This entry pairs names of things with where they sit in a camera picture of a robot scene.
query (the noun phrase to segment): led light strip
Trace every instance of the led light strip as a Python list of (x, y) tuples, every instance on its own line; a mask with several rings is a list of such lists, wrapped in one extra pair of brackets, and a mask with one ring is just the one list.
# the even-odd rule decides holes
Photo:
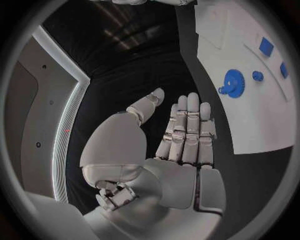
[(65, 130), (71, 130), (73, 127), (79, 105), (90, 84), (90, 78), (71, 60), (41, 26), (37, 28), (32, 36), (64, 70), (78, 81), (62, 112), (52, 152), (53, 195), (55, 200), (67, 203), (68, 195), (65, 172), (70, 132), (66, 132)]

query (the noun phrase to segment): white panel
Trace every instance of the white panel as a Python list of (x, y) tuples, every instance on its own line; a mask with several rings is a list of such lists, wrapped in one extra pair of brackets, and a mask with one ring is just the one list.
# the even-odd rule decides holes
[[(201, 35), (197, 50), (199, 61), (209, 74), (216, 91), (224, 85), (224, 77), (230, 69), (239, 70), (245, 79), (245, 91), (241, 97), (219, 95), (230, 127), (234, 153), (261, 153), (292, 146), (295, 142), (296, 107), (291, 79), (281, 76), (282, 58), (276, 46), (269, 59), (260, 56), (258, 49), (261, 40), (257, 39), (261, 36), (271, 42), (272, 39), (234, 1), (198, 1), (195, 8), (196, 23), (211, 21), (206, 9), (209, 9), (209, 13), (222, 16), (226, 13), (227, 22), (226, 27), (212, 27), (218, 33), (209, 32), (208, 37), (205, 31), (196, 29)], [(217, 48), (212, 42), (213, 35), (224, 36), (222, 48)], [(253, 71), (262, 72), (264, 81), (253, 80)]]

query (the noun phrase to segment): blue gear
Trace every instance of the blue gear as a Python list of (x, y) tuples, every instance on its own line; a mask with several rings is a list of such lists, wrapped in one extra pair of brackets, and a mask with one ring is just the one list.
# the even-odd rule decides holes
[(230, 69), (224, 79), (224, 86), (218, 89), (220, 94), (228, 94), (231, 98), (240, 97), (245, 90), (245, 79), (243, 74), (236, 69)]

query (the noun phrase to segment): blue cube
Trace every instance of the blue cube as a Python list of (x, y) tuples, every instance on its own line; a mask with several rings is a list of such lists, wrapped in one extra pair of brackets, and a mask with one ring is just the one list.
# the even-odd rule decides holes
[(265, 37), (262, 38), (259, 50), (266, 56), (270, 57), (273, 51), (274, 45), (270, 43)]
[(282, 64), (280, 65), (280, 71), (281, 71), (281, 74), (284, 77), (284, 79), (286, 79), (288, 77), (289, 73), (288, 73), (287, 67), (284, 62), (282, 62)]

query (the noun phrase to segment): blue object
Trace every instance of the blue object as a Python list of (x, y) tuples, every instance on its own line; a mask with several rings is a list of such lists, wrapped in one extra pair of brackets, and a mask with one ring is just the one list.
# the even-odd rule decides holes
[(236, 69), (230, 69), (224, 79), (224, 86), (218, 89), (220, 94), (228, 94), (231, 98), (240, 97), (245, 90), (245, 79), (243, 74)]
[(259, 50), (266, 56), (270, 57), (273, 51), (273, 44), (270, 43), (265, 37), (262, 38)]
[(281, 74), (284, 77), (284, 79), (286, 79), (288, 77), (289, 73), (288, 73), (287, 67), (284, 62), (282, 62), (282, 64), (280, 65), (280, 71), (281, 71)]
[(255, 81), (258, 81), (258, 82), (262, 82), (264, 80), (264, 75), (262, 72), (260, 71), (254, 71), (252, 73), (252, 78), (255, 80)]

